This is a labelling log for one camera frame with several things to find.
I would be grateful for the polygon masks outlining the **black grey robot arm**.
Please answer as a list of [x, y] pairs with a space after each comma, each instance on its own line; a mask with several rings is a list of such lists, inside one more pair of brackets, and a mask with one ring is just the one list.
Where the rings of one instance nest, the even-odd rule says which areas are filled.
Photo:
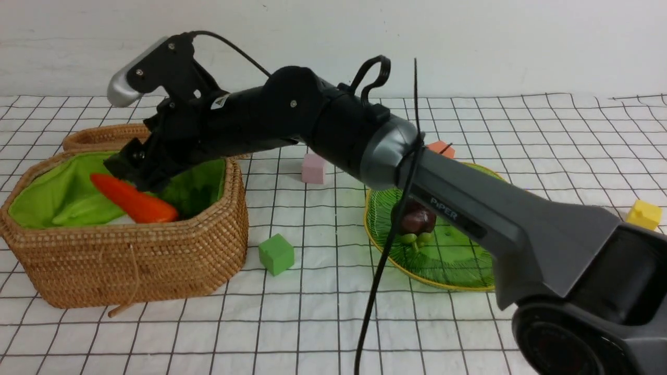
[[106, 164], [157, 192], [204, 161], [305, 143], [367, 187], [399, 188], [493, 258], [499, 308], [516, 304], [515, 341], [541, 374], [665, 374], [665, 235], [598, 206], [549, 201], [424, 147], [409, 121], [286, 66], [262, 87], [224, 95], [193, 58], [144, 57], [114, 74], [107, 99], [127, 107], [164, 88]]

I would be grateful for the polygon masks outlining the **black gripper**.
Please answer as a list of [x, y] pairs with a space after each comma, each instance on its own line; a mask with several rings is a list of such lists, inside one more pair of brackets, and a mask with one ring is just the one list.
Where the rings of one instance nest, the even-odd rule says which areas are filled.
[[261, 134], [260, 89], [214, 92], [179, 104], [166, 99], [144, 124], [150, 136], [134, 138], [104, 161], [120, 180], [143, 192], [164, 190], [172, 178], [206, 161], [271, 149]]

